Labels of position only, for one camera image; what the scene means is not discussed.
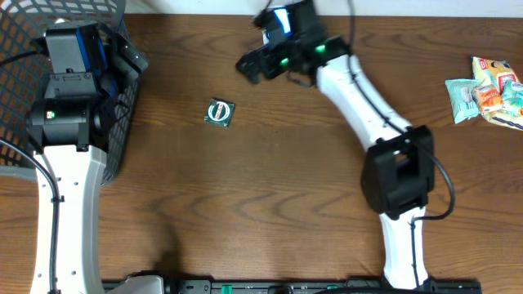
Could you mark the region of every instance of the white robotic arm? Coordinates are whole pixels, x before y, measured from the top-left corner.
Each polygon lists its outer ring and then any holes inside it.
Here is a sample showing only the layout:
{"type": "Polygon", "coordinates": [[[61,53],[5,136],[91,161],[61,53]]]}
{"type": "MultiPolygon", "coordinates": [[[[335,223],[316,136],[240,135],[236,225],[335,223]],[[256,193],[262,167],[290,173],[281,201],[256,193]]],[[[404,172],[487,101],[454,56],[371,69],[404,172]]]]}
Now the white robotic arm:
{"type": "MultiPolygon", "coordinates": [[[[367,79],[356,56],[344,55],[330,60],[318,68],[317,85],[342,112],[352,129],[360,139],[364,149],[374,146],[378,139],[390,140],[400,135],[396,130],[383,122],[369,102],[361,95],[351,78],[348,59],[351,59],[352,74],[368,98],[385,114],[392,123],[407,131],[410,123],[400,117],[381,97],[372,83],[367,79]]],[[[386,213],[380,214],[383,237],[385,241],[386,262],[384,274],[391,286],[401,289],[415,289],[416,280],[413,274],[413,254],[411,246],[410,222],[414,217],[425,215],[425,207],[413,208],[392,220],[386,213]]],[[[418,281],[423,283],[428,278],[423,264],[422,224],[419,221],[415,229],[416,263],[418,281]]]]}

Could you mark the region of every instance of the wooden surface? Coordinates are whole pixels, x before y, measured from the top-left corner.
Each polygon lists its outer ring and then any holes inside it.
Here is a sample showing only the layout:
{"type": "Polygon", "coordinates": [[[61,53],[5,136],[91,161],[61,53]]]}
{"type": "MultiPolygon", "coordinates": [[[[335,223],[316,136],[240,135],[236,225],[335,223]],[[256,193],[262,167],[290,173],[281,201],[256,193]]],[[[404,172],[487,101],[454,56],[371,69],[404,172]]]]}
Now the wooden surface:
{"type": "MultiPolygon", "coordinates": [[[[149,58],[121,173],[101,191],[103,278],[161,269],[216,279],[380,275],[382,231],[360,191],[364,152],[316,89],[284,77],[254,87],[235,72],[261,43],[247,16],[126,16],[149,58]],[[233,101],[229,130],[203,123],[211,97],[233,101]]],[[[324,18],[346,34],[346,18],[324,18]]],[[[445,80],[470,56],[523,74],[521,20],[359,18],[355,51],[377,89],[427,124],[457,190],[447,220],[424,225],[428,271],[523,292],[523,133],[482,118],[454,125],[445,80]]],[[[0,292],[27,293],[37,187],[1,178],[0,292]]],[[[439,177],[430,214],[447,206],[439,177]]]]}

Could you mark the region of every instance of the plastic basket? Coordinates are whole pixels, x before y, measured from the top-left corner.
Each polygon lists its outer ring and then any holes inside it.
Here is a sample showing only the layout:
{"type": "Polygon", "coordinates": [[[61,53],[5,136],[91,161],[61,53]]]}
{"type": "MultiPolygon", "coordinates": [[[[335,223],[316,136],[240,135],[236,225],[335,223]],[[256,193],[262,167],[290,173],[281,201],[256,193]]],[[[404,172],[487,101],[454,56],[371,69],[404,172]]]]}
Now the plastic basket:
{"type": "MultiPolygon", "coordinates": [[[[32,51],[30,41],[43,36],[49,25],[58,19],[96,20],[128,38],[123,23],[125,0],[0,0],[0,60],[32,51]]],[[[25,130],[25,114],[36,99],[42,99],[51,73],[51,62],[45,56],[31,56],[0,68],[0,137],[33,152],[25,130]]],[[[109,135],[107,168],[104,184],[118,173],[127,134],[131,124],[139,82],[134,82],[118,99],[131,107],[109,135]]],[[[118,107],[116,116],[124,114],[118,107]]],[[[35,180],[34,167],[14,150],[0,146],[0,174],[35,180]]]]}

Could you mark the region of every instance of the wood grain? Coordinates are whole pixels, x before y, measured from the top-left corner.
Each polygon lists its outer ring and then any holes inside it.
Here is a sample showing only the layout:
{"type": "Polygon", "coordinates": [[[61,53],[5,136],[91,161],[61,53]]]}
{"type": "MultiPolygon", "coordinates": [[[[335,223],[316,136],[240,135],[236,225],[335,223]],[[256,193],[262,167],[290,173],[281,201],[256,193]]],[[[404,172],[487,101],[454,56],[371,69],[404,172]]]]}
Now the wood grain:
{"type": "MultiPolygon", "coordinates": [[[[216,279],[380,275],[378,216],[359,187],[364,153],[316,89],[285,78],[251,86],[235,72],[261,43],[247,16],[126,16],[149,58],[123,167],[101,192],[103,278],[162,269],[216,279]],[[203,123],[212,97],[236,103],[229,130],[203,123]]],[[[331,34],[346,18],[325,17],[331,34]]],[[[482,118],[454,125],[444,82],[470,56],[523,74],[520,20],[361,17],[355,51],[378,90],[427,124],[458,201],[424,225],[436,278],[523,292],[523,136],[482,118]]],[[[0,292],[27,293],[36,248],[35,185],[0,179],[0,292]]],[[[448,203],[438,176],[429,213],[448,203]]]]}

